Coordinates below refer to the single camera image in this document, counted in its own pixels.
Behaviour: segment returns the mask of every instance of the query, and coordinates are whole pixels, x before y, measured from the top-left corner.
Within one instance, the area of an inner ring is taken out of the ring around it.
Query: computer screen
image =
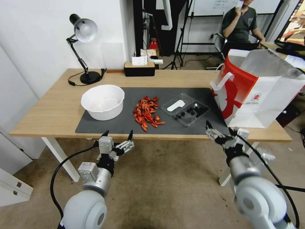
[[[305,1],[297,4],[277,41],[305,46]]]

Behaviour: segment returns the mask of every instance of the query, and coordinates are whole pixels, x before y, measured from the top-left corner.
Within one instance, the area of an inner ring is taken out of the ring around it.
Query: concrete floor
[[[205,56],[188,56],[188,59]],[[166,63],[172,58],[164,58]],[[204,69],[220,60],[189,61],[184,69]],[[294,103],[305,109],[305,99],[298,96]],[[305,127],[305,113],[289,126],[295,130]],[[276,156],[272,164],[279,179],[290,186],[305,187],[305,149],[298,133],[285,128],[293,138],[290,143],[261,143]],[[86,139],[58,139],[63,150],[72,154],[91,146]],[[81,162],[95,162],[98,149],[84,153],[71,161],[77,168]],[[49,185],[57,160],[46,148],[16,177],[34,187],[28,202],[0,208],[0,228],[56,228],[60,220],[53,205]],[[120,158],[111,179],[107,229],[178,229],[178,228],[252,228],[234,205],[230,187],[220,187],[218,177],[226,168],[221,147],[211,141],[140,141],[135,140],[132,152]],[[82,182],[73,182],[64,170],[58,173],[55,195],[64,206],[71,196],[82,190]],[[290,191],[305,225],[305,194]],[[288,213],[294,221],[289,207]]]

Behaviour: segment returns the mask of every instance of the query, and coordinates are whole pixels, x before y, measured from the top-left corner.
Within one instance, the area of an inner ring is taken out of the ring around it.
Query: wooden desk
[[[262,42],[260,43],[261,49],[271,49],[272,51],[276,52],[275,50],[277,48],[281,48],[280,46],[278,46],[276,43],[274,42]],[[285,59],[286,58],[286,54],[282,54],[279,52],[276,52],[281,58]],[[299,51],[298,53],[305,55],[305,51]]]
[[[55,140],[63,138],[99,138],[100,134],[75,133],[75,129],[84,113],[80,105],[81,96],[89,88],[101,84],[114,84],[119,87],[210,87],[209,83],[218,75],[218,71],[204,70],[156,70],[153,77],[125,77],[123,73],[106,73],[103,79],[84,87],[71,86],[68,77],[82,69],[68,69],[48,92],[37,102],[29,113],[10,132],[12,136],[41,137],[52,153],[61,162],[65,153]],[[79,76],[72,80],[79,82]],[[274,122],[267,129],[249,129],[249,141],[252,142],[287,142],[291,141],[285,130]],[[115,139],[127,138],[126,134],[111,134]],[[208,140],[206,135],[153,135],[135,134],[135,139],[155,140]],[[70,162],[64,168],[74,181],[79,175]]]

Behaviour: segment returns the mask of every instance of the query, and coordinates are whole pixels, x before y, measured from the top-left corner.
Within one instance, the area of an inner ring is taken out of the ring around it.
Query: person
[[[265,38],[257,28],[256,11],[248,7],[253,0],[244,0],[241,8],[232,8],[229,10],[222,21],[222,34],[227,39],[227,43],[222,49],[226,57],[230,49],[253,50],[257,44],[251,44],[249,34],[252,31],[253,36],[264,42]]]

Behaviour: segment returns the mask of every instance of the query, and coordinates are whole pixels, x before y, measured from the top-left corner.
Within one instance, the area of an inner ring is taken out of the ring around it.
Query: paper bag
[[[230,50],[212,94],[229,127],[267,128],[305,85],[305,75],[269,50]]]

